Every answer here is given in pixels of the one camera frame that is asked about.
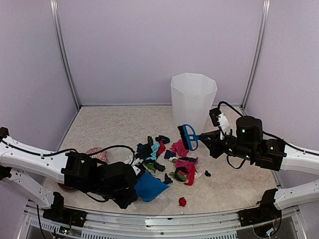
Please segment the blue dustpan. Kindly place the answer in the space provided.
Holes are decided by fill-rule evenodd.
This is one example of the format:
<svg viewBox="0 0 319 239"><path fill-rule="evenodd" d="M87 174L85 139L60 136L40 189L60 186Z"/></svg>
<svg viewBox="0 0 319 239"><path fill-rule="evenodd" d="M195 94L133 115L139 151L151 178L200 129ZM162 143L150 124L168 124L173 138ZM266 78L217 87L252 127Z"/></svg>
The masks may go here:
<svg viewBox="0 0 319 239"><path fill-rule="evenodd" d="M168 185L147 172L138 179L134 186L137 196L144 202L151 202L168 188Z"/></svg>

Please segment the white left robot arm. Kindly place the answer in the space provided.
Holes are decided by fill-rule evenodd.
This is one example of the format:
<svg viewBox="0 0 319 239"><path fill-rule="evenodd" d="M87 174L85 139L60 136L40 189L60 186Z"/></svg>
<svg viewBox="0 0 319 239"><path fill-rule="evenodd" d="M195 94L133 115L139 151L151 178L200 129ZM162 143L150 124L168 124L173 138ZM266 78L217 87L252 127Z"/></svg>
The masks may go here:
<svg viewBox="0 0 319 239"><path fill-rule="evenodd" d="M80 153L76 149L47 151L18 142L10 137L8 129L0 129L0 178L13 185L35 202L49 210L63 222L70 216L64 198L31 178L28 173L44 176L59 184L76 189L90 198L101 197L100 203L114 201L126 209L138 199L135 185L138 168L124 162L108 164Z"/></svg>

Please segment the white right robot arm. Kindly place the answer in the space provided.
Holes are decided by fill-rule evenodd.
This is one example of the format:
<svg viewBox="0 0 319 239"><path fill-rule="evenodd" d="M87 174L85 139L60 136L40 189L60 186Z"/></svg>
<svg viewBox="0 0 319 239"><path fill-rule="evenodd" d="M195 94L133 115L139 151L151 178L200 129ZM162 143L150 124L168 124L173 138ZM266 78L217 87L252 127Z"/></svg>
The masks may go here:
<svg viewBox="0 0 319 239"><path fill-rule="evenodd" d="M209 149L210 156L218 158L242 158L250 164L274 171L299 171L319 173L319 154L288 145L282 139L263 139L262 133L243 130L237 136L212 131L201 134L198 139ZM255 217L265 221L275 209L283 210L291 206L310 203L319 199L319 182L312 182L284 189L271 189L264 192Z"/></svg>

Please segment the blue hand brush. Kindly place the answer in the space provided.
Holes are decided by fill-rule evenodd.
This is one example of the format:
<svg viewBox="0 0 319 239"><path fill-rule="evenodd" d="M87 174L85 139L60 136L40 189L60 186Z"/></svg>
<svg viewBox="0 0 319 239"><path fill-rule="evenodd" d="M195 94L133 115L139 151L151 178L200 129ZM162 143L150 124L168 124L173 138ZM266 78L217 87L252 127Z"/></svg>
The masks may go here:
<svg viewBox="0 0 319 239"><path fill-rule="evenodd" d="M184 148L190 151L198 149L199 136L195 133L194 128L189 124L183 124L177 127L184 145Z"/></svg>

